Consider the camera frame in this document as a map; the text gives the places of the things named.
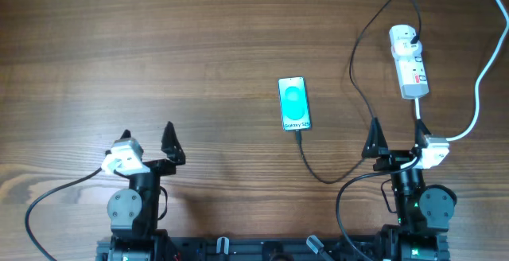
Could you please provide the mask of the blue Galaxy smartphone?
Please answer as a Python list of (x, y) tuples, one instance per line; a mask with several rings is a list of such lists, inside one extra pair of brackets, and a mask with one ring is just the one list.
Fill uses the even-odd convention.
[(305, 79), (302, 76), (278, 80), (279, 100), (284, 131), (302, 131), (311, 128)]

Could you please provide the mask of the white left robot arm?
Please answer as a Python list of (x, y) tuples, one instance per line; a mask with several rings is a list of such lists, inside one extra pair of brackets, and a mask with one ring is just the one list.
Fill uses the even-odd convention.
[(144, 150), (129, 130), (122, 133), (106, 152), (102, 168), (129, 181), (107, 204), (111, 219), (111, 240), (97, 247), (98, 260), (359, 260), (345, 239), (319, 240), (316, 236), (292, 240), (231, 240), (221, 236), (172, 238), (157, 223), (166, 215), (159, 209), (160, 197), (167, 197), (161, 178), (174, 175), (185, 163), (172, 123), (161, 138), (165, 158), (145, 162)]

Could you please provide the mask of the white power strip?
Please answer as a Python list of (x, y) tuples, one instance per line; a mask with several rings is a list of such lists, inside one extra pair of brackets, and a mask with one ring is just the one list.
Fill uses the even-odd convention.
[[(415, 29), (409, 25), (395, 25), (389, 31), (391, 44), (398, 39), (412, 40), (415, 36)], [(422, 55), (400, 60), (394, 59), (394, 63), (403, 99), (421, 98), (429, 93)]]

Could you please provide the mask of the white charger adapter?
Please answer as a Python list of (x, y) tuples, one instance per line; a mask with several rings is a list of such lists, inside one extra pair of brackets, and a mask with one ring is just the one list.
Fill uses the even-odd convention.
[(396, 60), (410, 56), (420, 56), (422, 54), (422, 43), (420, 41), (412, 43), (411, 39), (398, 39), (392, 43), (391, 53)]

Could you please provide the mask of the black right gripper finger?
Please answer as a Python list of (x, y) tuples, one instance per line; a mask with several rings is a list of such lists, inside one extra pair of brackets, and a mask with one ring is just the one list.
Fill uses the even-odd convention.
[(388, 155), (388, 145), (384, 137), (382, 127), (379, 120), (374, 117), (371, 120), (370, 129), (368, 131), (367, 140), (363, 147), (362, 158), (379, 158)]
[(431, 135), (430, 131), (421, 119), (415, 121), (414, 141), (417, 146), (426, 146), (426, 137)]

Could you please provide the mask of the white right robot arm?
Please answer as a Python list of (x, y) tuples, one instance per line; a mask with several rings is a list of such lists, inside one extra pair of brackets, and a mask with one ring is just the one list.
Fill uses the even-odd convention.
[(449, 153), (446, 138), (431, 134), (419, 119), (415, 145), (410, 150), (391, 150), (377, 118), (371, 121), (363, 150), (375, 158), (375, 172), (389, 172), (394, 193), (396, 225), (386, 224), (375, 235), (377, 260), (451, 259), (445, 233), (457, 204), (456, 194), (443, 185), (427, 185), (423, 171), (439, 165)]

